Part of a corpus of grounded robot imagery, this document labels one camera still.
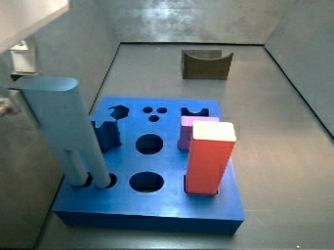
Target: gray bracket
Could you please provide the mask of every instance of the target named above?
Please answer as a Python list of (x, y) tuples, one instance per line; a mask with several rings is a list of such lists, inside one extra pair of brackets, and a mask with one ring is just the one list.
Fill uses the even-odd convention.
[(88, 180), (99, 188), (111, 183), (76, 79), (24, 76), (13, 85), (37, 120), (37, 131), (74, 186)]

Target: dark gray object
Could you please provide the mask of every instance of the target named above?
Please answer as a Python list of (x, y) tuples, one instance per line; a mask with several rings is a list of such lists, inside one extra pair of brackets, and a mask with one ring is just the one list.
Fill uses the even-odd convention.
[(221, 79), (229, 76), (234, 53), (222, 58), (222, 51), (183, 51), (183, 79)]

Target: shape sorter hole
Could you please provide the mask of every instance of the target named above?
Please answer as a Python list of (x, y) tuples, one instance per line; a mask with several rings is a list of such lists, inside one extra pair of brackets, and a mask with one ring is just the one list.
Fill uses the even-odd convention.
[(167, 108), (166, 107), (160, 107), (156, 109), (158, 113), (167, 113)]
[(208, 109), (203, 108), (200, 112), (194, 113), (186, 107), (182, 107), (182, 116), (208, 116)]
[(146, 134), (138, 138), (136, 149), (143, 154), (154, 154), (163, 148), (162, 138), (154, 134)]
[(132, 175), (131, 188), (139, 192), (155, 192), (163, 187), (164, 181), (160, 175), (152, 172), (140, 172)]
[(76, 187), (79, 187), (79, 188), (87, 188), (87, 187), (90, 187), (91, 181), (92, 181), (92, 176), (91, 176), (90, 173), (87, 173), (87, 174), (88, 174), (88, 176), (87, 176), (86, 183), (82, 186), (76, 186)]
[(152, 108), (151, 108), (150, 106), (146, 106), (146, 107), (142, 109), (142, 111), (143, 111), (144, 113), (151, 113), (151, 112), (152, 112)]
[(126, 106), (115, 105), (115, 106), (110, 107), (110, 109), (114, 109), (114, 111), (111, 113), (111, 117), (114, 117), (116, 120), (120, 120), (120, 119), (128, 117), (130, 109)]
[(106, 188), (111, 188), (118, 183), (118, 177), (114, 174), (110, 174), (110, 185)]
[(159, 120), (159, 116), (158, 116), (158, 115), (151, 115), (151, 116), (148, 117), (148, 120), (150, 120), (151, 122), (156, 122), (156, 121)]

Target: pink block top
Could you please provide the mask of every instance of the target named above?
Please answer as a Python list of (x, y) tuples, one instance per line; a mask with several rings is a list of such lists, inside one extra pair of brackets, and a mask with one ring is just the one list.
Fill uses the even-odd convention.
[(219, 118), (206, 116), (182, 116), (182, 126), (192, 127), (194, 121), (219, 121)]

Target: red block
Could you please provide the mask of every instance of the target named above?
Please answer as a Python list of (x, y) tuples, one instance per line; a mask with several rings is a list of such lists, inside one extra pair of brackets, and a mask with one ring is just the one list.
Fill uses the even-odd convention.
[(233, 123), (194, 122), (186, 193), (216, 194), (235, 141)]

